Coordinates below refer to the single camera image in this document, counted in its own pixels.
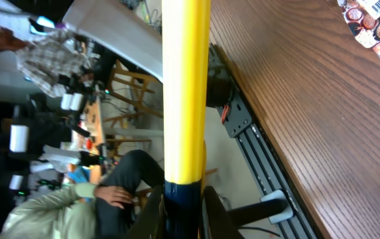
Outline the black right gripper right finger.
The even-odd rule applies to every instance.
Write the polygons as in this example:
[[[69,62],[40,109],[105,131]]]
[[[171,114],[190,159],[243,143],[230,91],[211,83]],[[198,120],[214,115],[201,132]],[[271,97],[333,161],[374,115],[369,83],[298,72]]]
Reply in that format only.
[[[201,239],[243,239],[211,186],[204,189],[200,216]]]

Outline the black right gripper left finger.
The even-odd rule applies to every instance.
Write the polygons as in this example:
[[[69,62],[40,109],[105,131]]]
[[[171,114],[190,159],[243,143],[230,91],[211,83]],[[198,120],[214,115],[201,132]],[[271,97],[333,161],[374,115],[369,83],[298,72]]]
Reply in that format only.
[[[137,221],[128,230],[126,239],[163,239],[166,229],[164,189],[156,186]]]

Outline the yellow highlighter marker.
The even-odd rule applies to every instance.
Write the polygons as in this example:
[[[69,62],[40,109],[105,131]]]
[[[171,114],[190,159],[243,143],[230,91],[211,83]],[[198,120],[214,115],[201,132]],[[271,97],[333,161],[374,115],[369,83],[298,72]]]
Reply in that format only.
[[[210,9],[210,0],[162,1],[165,238],[198,237]]]

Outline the beige brown snack pouch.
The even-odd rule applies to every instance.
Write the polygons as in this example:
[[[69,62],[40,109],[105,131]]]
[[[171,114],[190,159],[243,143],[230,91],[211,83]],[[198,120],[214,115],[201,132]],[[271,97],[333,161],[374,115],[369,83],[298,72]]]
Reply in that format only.
[[[337,0],[356,41],[365,48],[380,43],[380,0]]]

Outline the person in green jacket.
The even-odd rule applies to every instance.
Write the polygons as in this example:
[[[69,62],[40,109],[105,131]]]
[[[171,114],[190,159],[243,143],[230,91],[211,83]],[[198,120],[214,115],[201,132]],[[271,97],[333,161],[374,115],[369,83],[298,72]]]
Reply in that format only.
[[[132,150],[100,184],[79,183],[29,199],[8,215],[1,238],[120,238],[132,227],[139,185],[164,183],[164,170],[143,150]]]

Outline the wooden chair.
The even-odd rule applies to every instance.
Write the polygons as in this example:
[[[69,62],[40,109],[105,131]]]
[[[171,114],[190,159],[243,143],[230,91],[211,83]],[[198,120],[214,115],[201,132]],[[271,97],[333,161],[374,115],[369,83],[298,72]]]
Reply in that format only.
[[[105,89],[107,113],[103,117],[107,142],[116,158],[131,149],[150,149],[154,145],[158,150],[163,137],[161,93],[157,79],[116,61]]]

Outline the person in plaid shirt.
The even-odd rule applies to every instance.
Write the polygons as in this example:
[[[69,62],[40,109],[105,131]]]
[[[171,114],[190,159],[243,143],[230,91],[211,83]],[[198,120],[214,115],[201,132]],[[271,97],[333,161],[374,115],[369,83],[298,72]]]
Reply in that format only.
[[[80,82],[94,79],[92,73],[82,72],[83,68],[92,67],[91,60],[65,47],[70,39],[81,39],[81,36],[63,29],[25,41],[17,38],[12,30],[0,27],[0,52],[15,53],[18,70],[46,95],[59,98],[68,91],[60,83],[61,77],[76,75]]]

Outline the black aluminium rail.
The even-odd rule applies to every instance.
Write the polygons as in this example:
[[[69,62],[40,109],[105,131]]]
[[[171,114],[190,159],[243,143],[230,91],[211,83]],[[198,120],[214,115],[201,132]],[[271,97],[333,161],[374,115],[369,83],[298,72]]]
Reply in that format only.
[[[218,111],[228,135],[236,140],[262,194],[259,202],[272,199],[280,190],[291,205],[291,218],[265,218],[278,226],[279,238],[321,238],[316,223],[287,177],[266,133],[257,125],[253,110],[237,85],[225,52],[216,44],[209,47],[206,105]]]

